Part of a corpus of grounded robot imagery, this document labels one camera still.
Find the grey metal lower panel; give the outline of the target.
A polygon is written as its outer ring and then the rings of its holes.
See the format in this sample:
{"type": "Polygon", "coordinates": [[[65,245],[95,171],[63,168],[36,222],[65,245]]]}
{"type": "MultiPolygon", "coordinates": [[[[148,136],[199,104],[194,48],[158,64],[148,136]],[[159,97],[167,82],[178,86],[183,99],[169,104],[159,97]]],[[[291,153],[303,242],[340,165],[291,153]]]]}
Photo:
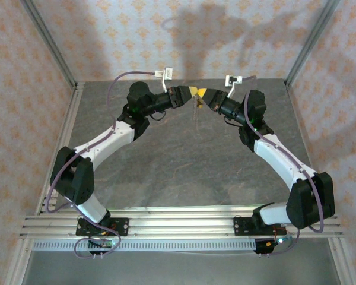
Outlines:
{"type": "Polygon", "coordinates": [[[327,251],[302,247],[281,256],[117,252],[80,260],[33,252],[23,285],[340,285],[327,251]]]}

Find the aluminium table side rail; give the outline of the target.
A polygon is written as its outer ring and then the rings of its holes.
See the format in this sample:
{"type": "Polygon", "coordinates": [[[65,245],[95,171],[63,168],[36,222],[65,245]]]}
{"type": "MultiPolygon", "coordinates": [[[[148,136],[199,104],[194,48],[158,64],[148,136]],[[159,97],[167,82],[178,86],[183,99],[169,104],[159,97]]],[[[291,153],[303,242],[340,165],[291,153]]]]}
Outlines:
{"type": "Polygon", "coordinates": [[[72,130],[73,130],[74,123],[75,123],[75,118],[76,118],[76,115],[78,112],[80,100],[81,100],[82,93],[84,90],[84,84],[85,84],[84,81],[78,82],[77,86],[74,88],[74,90],[72,92],[71,99],[70,99],[69,105],[68,105],[68,109],[66,111],[64,121],[63,121],[61,130],[60,130],[60,133],[58,136],[56,147],[55,147],[54,153],[51,158],[51,162],[50,162],[48,170],[47,170],[46,178],[44,180],[44,184],[43,184],[43,187],[42,187],[42,190],[40,193],[40,197],[37,202],[36,210],[34,212],[34,214],[36,216],[40,215],[43,212],[43,205],[44,205],[44,201],[47,198],[47,194],[50,189],[50,178],[52,175],[52,170],[53,170],[53,167],[55,164],[57,153],[62,147],[68,145],[70,142],[72,130]]]}

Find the aluminium frame post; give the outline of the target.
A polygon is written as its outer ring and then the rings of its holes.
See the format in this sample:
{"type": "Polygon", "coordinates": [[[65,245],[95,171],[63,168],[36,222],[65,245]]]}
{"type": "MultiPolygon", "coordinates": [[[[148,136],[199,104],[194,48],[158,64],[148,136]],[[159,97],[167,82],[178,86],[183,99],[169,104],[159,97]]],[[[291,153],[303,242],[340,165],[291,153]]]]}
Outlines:
{"type": "Polygon", "coordinates": [[[71,88],[75,88],[77,86],[77,81],[75,80],[74,76],[66,60],[63,58],[63,55],[58,48],[50,30],[48,29],[41,13],[37,9],[33,0],[20,0],[23,8],[27,12],[28,16],[30,17],[32,23],[34,24],[36,30],[38,31],[40,37],[44,41],[46,47],[48,48],[49,52],[51,53],[53,59],[55,60],[58,68],[60,69],[64,79],[68,83],[71,88]]]}
{"type": "Polygon", "coordinates": [[[312,52],[316,43],[318,42],[321,35],[323,34],[326,26],[330,22],[330,19],[332,18],[340,1],[341,0],[326,1],[325,6],[322,8],[319,16],[316,18],[316,21],[314,22],[313,28],[311,29],[311,32],[308,35],[302,50],[298,54],[298,57],[296,58],[292,68],[290,69],[284,81],[286,87],[290,87],[294,83],[294,80],[297,78],[306,60],[308,59],[310,53],[312,52]]]}

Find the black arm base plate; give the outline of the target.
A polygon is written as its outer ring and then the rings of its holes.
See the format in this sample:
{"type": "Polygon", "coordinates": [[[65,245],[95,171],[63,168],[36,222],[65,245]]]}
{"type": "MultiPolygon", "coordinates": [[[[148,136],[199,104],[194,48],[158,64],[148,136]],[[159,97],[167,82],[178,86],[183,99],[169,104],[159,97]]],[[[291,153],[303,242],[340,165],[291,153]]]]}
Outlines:
{"type": "Polygon", "coordinates": [[[279,224],[266,225],[257,216],[233,218],[233,229],[236,236],[274,236],[286,235],[286,228],[279,224]]]}
{"type": "MultiPolygon", "coordinates": [[[[112,229],[113,231],[117,232],[120,236],[127,236],[128,229],[129,229],[129,219],[128,218],[116,218],[116,217],[109,217],[104,220],[103,223],[100,223],[101,226],[107,227],[112,229]]],[[[103,230],[98,228],[97,226],[92,225],[84,218],[78,219],[78,224],[76,228],[75,234],[77,236],[88,236],[88,237],[106,237],[106,236],[114,236],[112,232],[108,230],[103,230]]]]}

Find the aluminium rail beam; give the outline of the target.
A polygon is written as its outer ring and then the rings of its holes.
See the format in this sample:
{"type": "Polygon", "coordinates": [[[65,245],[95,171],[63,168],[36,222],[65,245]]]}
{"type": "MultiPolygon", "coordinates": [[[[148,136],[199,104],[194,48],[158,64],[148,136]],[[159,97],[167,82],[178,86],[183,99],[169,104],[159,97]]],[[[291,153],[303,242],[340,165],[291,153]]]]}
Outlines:
{"type": "MultiPolygon", "coordinates": [[[[234,237],[233,218],[249,217],[254,206],[134,207],[113,210],[129,219],[129,239],[222,239],[234,237]]],[[[78,213],[74,210],[27,216],[20,236],[74,239],[78,213]]]]}

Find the aluminium frame leg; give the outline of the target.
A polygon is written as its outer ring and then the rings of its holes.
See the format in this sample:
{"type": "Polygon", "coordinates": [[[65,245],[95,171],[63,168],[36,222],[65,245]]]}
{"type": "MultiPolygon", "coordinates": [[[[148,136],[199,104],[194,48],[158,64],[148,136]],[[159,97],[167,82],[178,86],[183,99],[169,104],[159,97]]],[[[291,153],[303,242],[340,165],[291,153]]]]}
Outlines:
{"type": "Polygon", "coordinates": [[[356,285],[356,272],[345,238],[328,238],[332,258],[341,285],[356,285]]]}
{"type": "Polygon", "coordinates": [[[4,285],[22,285],[33,245],[33,239],[17,240],[4,285]]]}

